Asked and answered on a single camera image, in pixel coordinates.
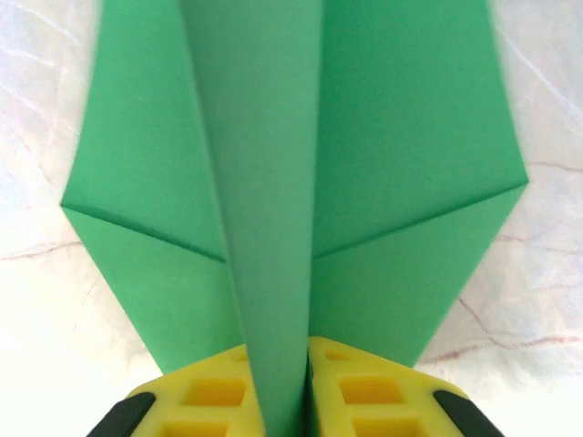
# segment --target white marble surface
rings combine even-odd
[[[75,153],[96,0],[0,0],[0,435],[81,436],[159,374],[57,203]],[[496,0],[531,183],[418,368],[506,436],[583,415],[583,2]]]

